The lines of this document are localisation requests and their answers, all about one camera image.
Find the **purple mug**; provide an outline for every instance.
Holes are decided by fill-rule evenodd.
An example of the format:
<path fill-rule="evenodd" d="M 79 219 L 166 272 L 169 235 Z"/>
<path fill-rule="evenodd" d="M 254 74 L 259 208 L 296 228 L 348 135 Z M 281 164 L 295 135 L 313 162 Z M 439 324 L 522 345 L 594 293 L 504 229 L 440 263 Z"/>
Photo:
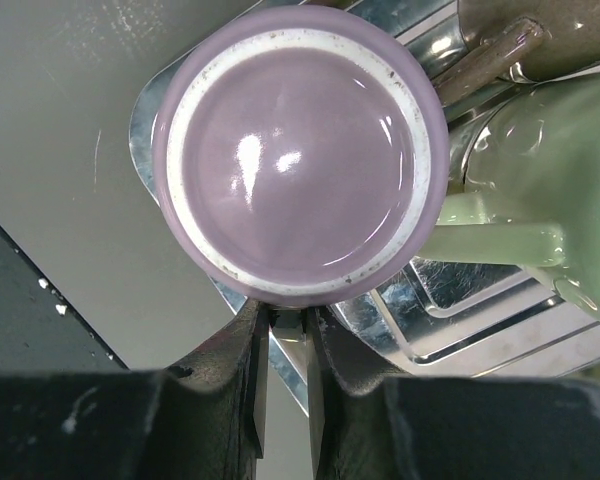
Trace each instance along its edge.
<path fill-rule="evenodd" d="M 420 65 L 351 14 L 231 22 L 173 78 L 153 132 L 167 224 L 211 277 L 282 306 L 391 278 L 442 207 L 447 126 Z"/>

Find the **mug handle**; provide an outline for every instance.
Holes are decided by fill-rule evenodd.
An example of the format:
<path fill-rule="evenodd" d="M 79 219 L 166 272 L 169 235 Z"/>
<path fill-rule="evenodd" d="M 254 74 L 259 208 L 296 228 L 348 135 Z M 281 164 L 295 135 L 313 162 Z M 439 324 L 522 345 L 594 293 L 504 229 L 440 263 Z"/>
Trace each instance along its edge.
<path fill-rule="evenodd" d="M 451 105 L 507 73 L 540 46 L 544 37 L 545 31 L 539 23 L 521 18 L 433 79 L 440 103 L 443 107 Z"/>
<path fill-rule="evenodd" d="M 504 218 L 499 223 L 493 217 Z M 418 256 L 440 262 L 554 267 L 565 260 L 564 232 L 555 222 L 520 222 L 498 212 L 488 194 L 448 196 Z"/>

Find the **ceramic mug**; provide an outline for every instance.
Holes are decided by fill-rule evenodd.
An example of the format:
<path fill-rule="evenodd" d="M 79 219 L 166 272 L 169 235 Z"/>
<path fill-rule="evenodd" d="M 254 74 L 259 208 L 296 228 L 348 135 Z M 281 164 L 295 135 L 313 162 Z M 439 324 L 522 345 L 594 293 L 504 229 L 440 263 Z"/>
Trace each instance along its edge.
<path fill-rule="evenodd" d="M 505 75 L 542 82 L 600 62 L 600 1 L 459 0 L 471 52 L 434 80 L 450 105 Z"/>
<path fill-rule="evenodd" d="M 600 320 L 600 74 L 524 93 L 475 133 L 465 193 L 419 255 L 522 265 Z"/>
<path fill-rule="evenodd" d="M 211 277 L 272 304 L 392 277 L 444 200 L 447 126 L 417 61 L 340 10 L 245 15 L 182 64 L 152 139 L 158 203 Z"/>

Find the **green mug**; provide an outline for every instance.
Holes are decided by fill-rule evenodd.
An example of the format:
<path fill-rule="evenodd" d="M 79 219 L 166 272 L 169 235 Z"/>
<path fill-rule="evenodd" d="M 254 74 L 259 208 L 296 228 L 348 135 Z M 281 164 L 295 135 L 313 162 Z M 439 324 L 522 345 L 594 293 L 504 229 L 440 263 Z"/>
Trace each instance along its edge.
<path fill-rule="evenodd" d="M 520 265 L 600 321 L 600 74 L 523 93 L 474 133 L 464 192 L 418 255 Z"/>

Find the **brown mug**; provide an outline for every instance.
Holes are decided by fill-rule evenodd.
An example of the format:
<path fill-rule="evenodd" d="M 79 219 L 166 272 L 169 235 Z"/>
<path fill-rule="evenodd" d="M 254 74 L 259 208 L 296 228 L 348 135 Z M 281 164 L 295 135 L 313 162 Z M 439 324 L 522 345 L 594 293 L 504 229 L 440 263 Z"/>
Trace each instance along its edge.
<path fill-rule="evenodd" d="M 470 52 L 433 80 L 443 106 L 499 76 L 535 83 L 600 63 L 600 1 L 460 0 Z"/>

